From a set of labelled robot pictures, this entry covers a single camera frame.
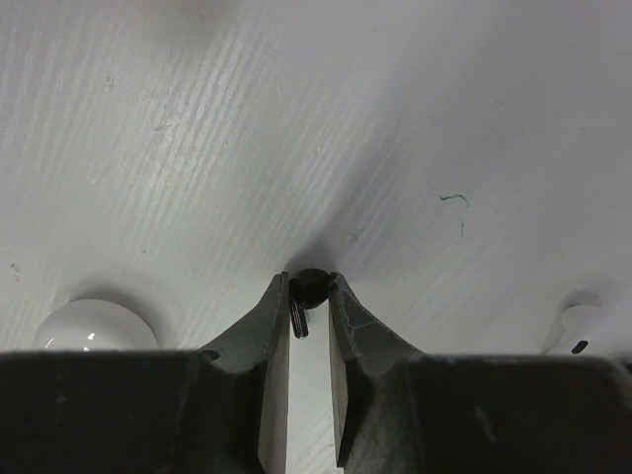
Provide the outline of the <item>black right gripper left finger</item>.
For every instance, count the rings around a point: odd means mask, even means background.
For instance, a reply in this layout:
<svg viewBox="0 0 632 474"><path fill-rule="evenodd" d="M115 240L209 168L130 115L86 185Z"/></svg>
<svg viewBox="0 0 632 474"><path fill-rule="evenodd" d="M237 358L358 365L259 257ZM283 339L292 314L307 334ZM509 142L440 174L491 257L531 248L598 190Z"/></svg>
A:
<svg viewBox="0 0 632 474"><path fill-rule="evenodd" d="M1 357L5 473L281 473L289 284L196 350Z"/></svg>

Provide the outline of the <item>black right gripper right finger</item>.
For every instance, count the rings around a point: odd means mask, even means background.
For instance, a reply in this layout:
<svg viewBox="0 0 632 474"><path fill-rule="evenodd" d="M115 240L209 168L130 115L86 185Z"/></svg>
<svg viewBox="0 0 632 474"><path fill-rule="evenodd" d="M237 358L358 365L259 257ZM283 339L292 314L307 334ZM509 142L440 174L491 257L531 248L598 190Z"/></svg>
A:
<svg viewBox="0 0 632 474"><path fill-rule="evenodd" d="M329 283L337 465L347 473L627 473L631 364L428 355Z"/></svg>

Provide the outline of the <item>black earbud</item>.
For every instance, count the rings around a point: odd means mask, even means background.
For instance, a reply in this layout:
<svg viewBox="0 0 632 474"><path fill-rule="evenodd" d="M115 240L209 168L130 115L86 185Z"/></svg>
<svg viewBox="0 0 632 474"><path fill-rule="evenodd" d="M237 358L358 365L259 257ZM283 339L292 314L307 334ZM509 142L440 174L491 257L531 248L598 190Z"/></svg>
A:
<svg viewBox="0 0 632 474"><path fill-rule="evenodd" d="M306 312L320 306L329 297L330 274L320 269L305 269L289 281L289 319L294 337L309 335Z"/></svg>

